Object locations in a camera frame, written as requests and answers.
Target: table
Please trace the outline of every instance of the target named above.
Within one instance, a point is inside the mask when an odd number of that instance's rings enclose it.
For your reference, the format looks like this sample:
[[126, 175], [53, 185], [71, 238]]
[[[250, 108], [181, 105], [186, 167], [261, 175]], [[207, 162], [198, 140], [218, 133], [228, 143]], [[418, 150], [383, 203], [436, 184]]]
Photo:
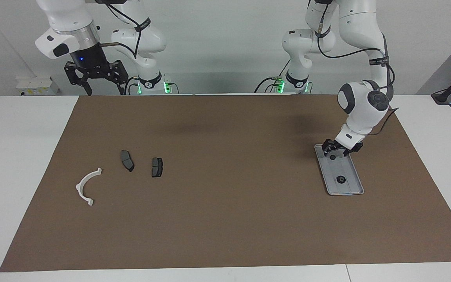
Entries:
[[[50, 162], [77, 96], [0, 98], [0, 265]], [[393, 107], [451, 208], [451, 109], [429, 96], [396, 96]], [[446, 281], [451, 262], [290, 266], [270, 268], [140, 269], [0, 273], [0, 281]]]

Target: brown surface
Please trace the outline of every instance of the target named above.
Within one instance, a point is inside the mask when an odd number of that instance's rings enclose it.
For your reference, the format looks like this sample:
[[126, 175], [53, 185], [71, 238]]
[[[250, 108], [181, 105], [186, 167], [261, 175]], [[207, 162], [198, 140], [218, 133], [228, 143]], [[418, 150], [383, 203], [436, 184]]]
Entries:
[[313, 145], [345, 117], [335, 96], [81, 97], [0, 271], [451, 261], [396, 117], [353, 156], [365, 194], [326, 194]]

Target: green light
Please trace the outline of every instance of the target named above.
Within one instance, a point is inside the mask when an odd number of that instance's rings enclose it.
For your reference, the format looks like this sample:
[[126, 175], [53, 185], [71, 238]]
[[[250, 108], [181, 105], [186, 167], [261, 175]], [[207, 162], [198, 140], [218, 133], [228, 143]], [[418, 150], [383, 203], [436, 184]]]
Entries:
[[164, 84], [164, 91], [166, 94], [171, 93], [171, 87], [166, 84], [166, 82], [163, 82]]
[[278, 93], [283, 93], [285, 90], [285, 82], [283, 80], [280, 80], [281, 84], [278, 86]]

